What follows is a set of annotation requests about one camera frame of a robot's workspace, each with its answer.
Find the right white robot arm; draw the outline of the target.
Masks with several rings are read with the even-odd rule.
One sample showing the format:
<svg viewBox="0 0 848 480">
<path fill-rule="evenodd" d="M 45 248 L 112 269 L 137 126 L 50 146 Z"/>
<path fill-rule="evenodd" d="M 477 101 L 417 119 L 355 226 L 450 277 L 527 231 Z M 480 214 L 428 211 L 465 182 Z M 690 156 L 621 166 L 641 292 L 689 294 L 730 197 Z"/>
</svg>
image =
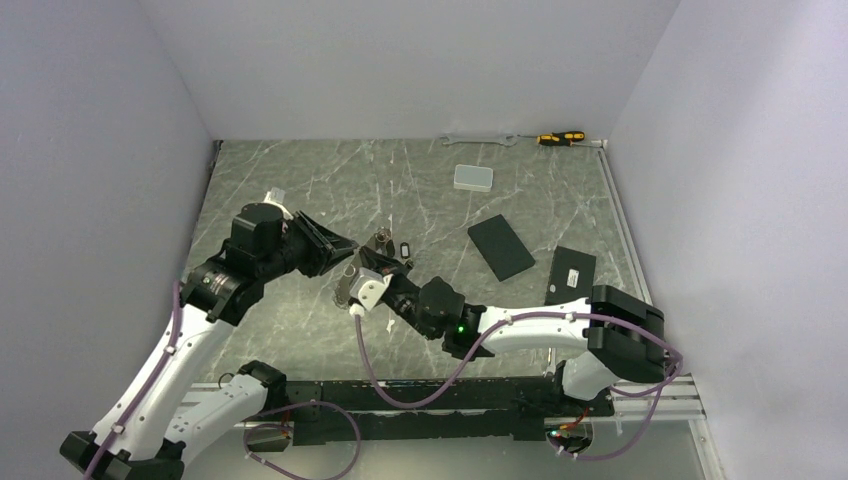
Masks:
<svg viewBox="0 0 848 480">
<path fill-rule="evenodd" d="M 608 285 L 576 300 L 531 308 L 474 305 L 440 277 L 418 286 L 406 264 L 362 247 L 345 268 L 337 304 L 356 321 L 386 306 L 417 333 L 439 340 L 463 365 L 518 350 L 577 349 L 558 366 L 557 411 L 574 415 L 620 380 L 655 392 L 681 371 L 683 356 L 665 339 L 663 313 Z"/>
</svg>

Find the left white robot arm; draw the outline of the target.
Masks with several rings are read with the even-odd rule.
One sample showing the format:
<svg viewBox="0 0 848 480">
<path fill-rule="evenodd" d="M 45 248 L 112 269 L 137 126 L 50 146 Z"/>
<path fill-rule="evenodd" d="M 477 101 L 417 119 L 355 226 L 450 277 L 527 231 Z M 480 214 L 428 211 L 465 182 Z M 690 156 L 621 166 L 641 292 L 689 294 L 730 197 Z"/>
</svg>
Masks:
<svg viewBox="0 0 848 480">
<path fill-rule="evenodd" d="M 177 409 L 268 283 L 293 271 L 324 275 L 357 246 L 303 212 L 244 206 L 219 251 L 175 284 L 169 324 L 130 386 L 94 427 L 69 433 L 60 455 L 86 479 L 178 479 L 235 423 L 279 417 L 287 378 L 258 360 L 192 409 Z"/>
</svg>

